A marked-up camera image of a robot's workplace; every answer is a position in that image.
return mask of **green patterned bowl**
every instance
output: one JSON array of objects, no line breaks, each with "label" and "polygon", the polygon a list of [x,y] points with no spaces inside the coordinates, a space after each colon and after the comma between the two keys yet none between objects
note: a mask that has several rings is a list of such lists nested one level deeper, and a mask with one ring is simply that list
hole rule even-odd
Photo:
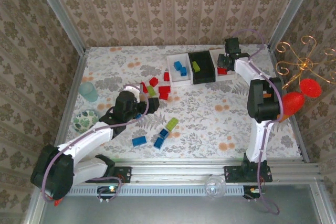
[{"label": "green patterned bowl", "polygon": [[85,110],[76,115],[73,122],[75,131],[84,133],[98,122],[98,115],[93,110]]}]

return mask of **red block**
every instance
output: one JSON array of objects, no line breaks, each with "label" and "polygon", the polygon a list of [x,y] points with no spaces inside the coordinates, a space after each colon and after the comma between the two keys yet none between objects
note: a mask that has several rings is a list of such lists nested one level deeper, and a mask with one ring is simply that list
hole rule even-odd
[{"label": "red block", "polygon": [[218,74],[227,74],[226,68],[217,68]]},{"label": "red block", "polygon": [[170,93],[170,86],[160,86],[159,93]]},{"label": "red block", "polygon": [[163,80],[164,81],[169,81],[169,73],[168,72],[165,72],[164,75],[163,75]]},{"label": "red block", "polygon": [[159,96],[159,98],[160,99],[162,99],[162,100],[168,100],[168,96],[169,96],[169,94],[168,93],[160,93],[160,96]]},{"label": "red block", "polygon": [[155,77],[153,77],[150,81],[149,81],[149,84],[152,86],[152,87],[155,87],[157,84],[158,84],[159,80]]},{"label": "red block", "polygon": [[148,90],[147,90],[147,88],[146,88],[146,84],[145,84],[144,82],[142,82],[141,85],[142,85],[142,91],[143,91],[145,94],[147,94],[147,93],[148,93]]}]

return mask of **cable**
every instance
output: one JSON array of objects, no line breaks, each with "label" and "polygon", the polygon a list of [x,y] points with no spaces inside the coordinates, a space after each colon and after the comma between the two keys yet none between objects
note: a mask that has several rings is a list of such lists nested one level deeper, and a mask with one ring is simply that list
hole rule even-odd
[{"label": "cable", "polygon": [[[252,33],[256,33],[259,38],[261,39],[262,41],[262,47],[259,48],[259,50],[257,50],[255,53],[253,53],[249,58],[248,58],[248,64],[262,77],[264,78],[270,85],[271,87],[274,89],[274,92],[275,94],[277,95],[278,97],[278,100],[279,100],[279,106],[280,106],[280,117],[274,121],[270,121],[268,123],[266,123],[265,125],[265,129],[264,129],[264,135],[262,136],[262,143],[261,143],[261,148],[260,148],[260,153],[259,153],[259,161],[258,161],[258,168],[257,168],[257,181],[258,181],[258,189],[259,189],[259,192],[260,192],[260,198],[261,198],[261,201],[263,203],[263,205],[265,206],[265,208],[273,215],[279,215],[280,214],[280,209],[278,207],[278,205],[272,201],[271,199],[266,199],[263,194],[261,193],[261,186],[260,186],[260,167],[261,167],[261,158],[262,158],[262,154],[264,152],[264,148],[265,148],[265,143],[266,143],[266,134],[267,134],[267,127],[269,124],[271,123],[275,123],[275,122],[280,122],[282,120],[282,117],[283,117],[283,104],[282,104],[282,98],[281,98],[281,95],[278,91],[278,89],[275,87],[275,85],[266,77],[263,75],[263,73],[253,64],[252,62],[252,57],[254,57],[255,55],[257,55],[261,50],[263,50],[265,48],[265,40],[263,38],[263,36],[256,30],[254,29],[242,29],[240,31],[237,31],[235,32],[232,37],[235,37],[237,34],[240,34],[240,33],[243,33],[245,31],[251,31]],[[274,212],[270,207],[269,205],[266,203],[266,201],[269,201],[271,202],[276,208],[277,208],[277,211]]]},{"label": "cable", "polygon": [[50,169],[51,167],[53,166],[54,162],[60,157],[60,155],[62,155],[67,149],[69,149],[70,147],[72,147],[73,145],[77,144],[79,141],[83,140],[83,138],[95,133],[96,131],[99,131],[99,130],[104,130],[104,129],[111,129],[111,128],[115,128],[115,127],[119,127],[119,126],[126,126],[126,125],[129,125],[129,124],[132,124],[132,123],[135,123],[141,119],[143,119],[143,117],[146,115],[147,111],[148,111],[148,108],[149,108],[149,100],[147,98],[147,96],[145,95],[145,93],[140,89],[138,88],[137,86],[135,85],[131,85],[131,84],[127,84],[124,86],[125,87],[133,87],[137,90],[140,91],[140,93],[142,93],[146,99],[146,109],[145,109],[145,112],[142,114],[141,117],[139,117],[138,119],[135,119],[134,121],[130,121],[130,122],[127,122],[127,123],[120,123],[120,124],[115,124],[115,125],[107,125],[107,126],[102,126],[102,127],[99,127],[97,129],[94,129],[94,127],[91,128],[90,131],[86,132],[84,135],[81,135],[79,136],[75,141],[73,141],[71,144],[69,144],[67,147],[65,147],[63,150],[61,150],[59,153],[57,153],[55,155],[55,157],[53,157],[53,159],[50,161],[46,171],[45,171],[45,174],[44,174],[44,177],[43,177],[43,181],[42,181],[42,187],[41,187],[41,192],[42,192],[42,197],[44,199],[45,202],[52,202],[53,200],[49,200],[47,197],[46,197],[46,184],[47,184],[47,178],[48,178],[48,175],[49,175],[49,172],[50,172]]},{"label": "cable", "polygon": [[[121,181],[121,179],[118,178],[118,177],[110,176],[110,177],[105,177],[105,178],[93,178],[93,179],[91,179],[91,180],[97,180],[97,181],[99,181],[99,180],[107,180],[107,179],[116,179],[116,180],[118,181],[118,190],[115,191],[115,194],[109,199],[108,202],[110,202],[111,200],[113,200],[113,199],[119,194],[119,192],[120,192],[120,190],[121,190],[121,186],[122,186],[122,181]],[[99,193],[98,193],[98,199],[99,199],[99,200],[101,199],[100,196],[101,196],[102,192],[105,191],[105,190],[107,190],[107,189],[106,189],[106,188],[102,188],[102,189],[99,191]]]}]

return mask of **gold wire ornament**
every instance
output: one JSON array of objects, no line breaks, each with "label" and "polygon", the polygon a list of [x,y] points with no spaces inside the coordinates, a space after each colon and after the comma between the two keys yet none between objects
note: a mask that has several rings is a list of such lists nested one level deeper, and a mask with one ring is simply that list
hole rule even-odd
[{"label": "gold wire ornament", "polygon": [[329,72],[329,76],[330,76],[330,80],[320,76],[319,74],[315,73],[312,68],[314,65],[318,65],[318,64],[325,64],[325,63],[332,63],[334,61],[336,61],[336,51],[335,49],[332,48],[327,48],[324,50],[324,54],[327,56],[327,61],[322,61],[322,62],[312,62],[309,57],[312,55],[312,52],[314,51],[317,42],[316,40],[312,37],[312,36],[303,36],[301,38],[301,42],[303,44],[307,44],[309,42],[313,42],[312,48],[310,50],[310,52],[308,53],[308,56],[305,57],[299,57],[297,55],[297,53],[294,51],[294,49],[292,48],[292,46],[290,45],[290,43],[288,42],[284,42],[281,41],[279,43],[277,43],[276,49],[278,52],[280,53],[284,53],[286,52],[288,49],[290,49],[292,51],[292,53],[296,56],[296,58],[298,59],[297,63],[294,62],[287,62],[287,61],[279,61],[276,64],[276,70],[278,72],[278,74],[282,75],[282,76],[286,76],[289,74],[289,69],[287,67],[281,66],[281,65],[296,65],[298,66],[298,68],[300,69],[299,72],[295,75],[293,75],[290,80],[282,86],[282,89],[286,89],[291,83],[293,83],[295,80],[299,79],[299,84],[301,83],[301,76],[302,73],[304,71],[310,71],[313,75],[321,78],[322,80],[331,83],[331,84],[336,84],[336,72],[335,71],[330,71]]}]

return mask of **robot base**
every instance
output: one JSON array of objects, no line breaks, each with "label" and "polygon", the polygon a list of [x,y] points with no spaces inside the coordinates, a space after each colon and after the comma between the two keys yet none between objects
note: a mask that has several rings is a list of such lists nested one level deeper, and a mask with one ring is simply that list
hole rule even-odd
[{"label": "robot base", "polygon": [[[240,166],[224,166],[224,175],[226,183],[257,183],[258,163],[250,162],[244,154],[243,161]],[[267,161],[263,161],[260,165],[260,176],[265,182],[272,182],[272,173]]]}]

